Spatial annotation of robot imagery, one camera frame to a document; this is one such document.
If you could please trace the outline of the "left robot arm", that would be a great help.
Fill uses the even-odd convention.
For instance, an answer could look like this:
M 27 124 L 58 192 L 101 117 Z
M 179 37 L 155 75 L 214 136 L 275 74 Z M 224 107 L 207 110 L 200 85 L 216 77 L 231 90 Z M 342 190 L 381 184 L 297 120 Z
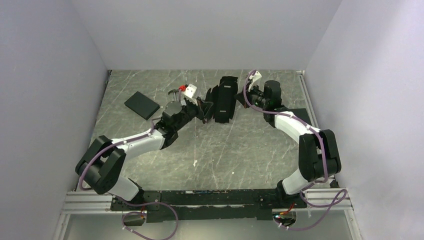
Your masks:
M 203 123 L 210 120 L 213 106 L 213 102 L 200 97 L 185 97 L 184 102 L 169 102 L 157 122 L 152 122 L 142 133 L 115 139 L 105 135 L 97 137 L 75 167 L 78 188 L 93 190 L 99 195 L 111 194 L 129 209 L 139 209 L 144 203 L 144 190 L 135 181 L 122 176 L 125 161 L 169 147 L 178 138 L 179 130 L 194 118 Z

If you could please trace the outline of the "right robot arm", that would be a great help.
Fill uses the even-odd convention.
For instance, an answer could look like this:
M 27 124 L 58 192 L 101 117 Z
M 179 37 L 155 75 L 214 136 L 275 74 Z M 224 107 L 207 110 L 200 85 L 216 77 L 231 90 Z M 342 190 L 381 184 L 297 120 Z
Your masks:
M 236 99 L 245 108 L 253 108 L 263 114 L 264 120 L 282 131 L 298 144 L 297 169 L 277 183 L 276 203 L 287 208 L 295 201 L 295 195 L 316 183 L 325 183 L 330 176 L 342 169 L 336 136 L 330 129 L 319 129 L 296 115 L 294 108 L 282 103 L 279 82 L 268 80 L 264 88 L 248 79 Z

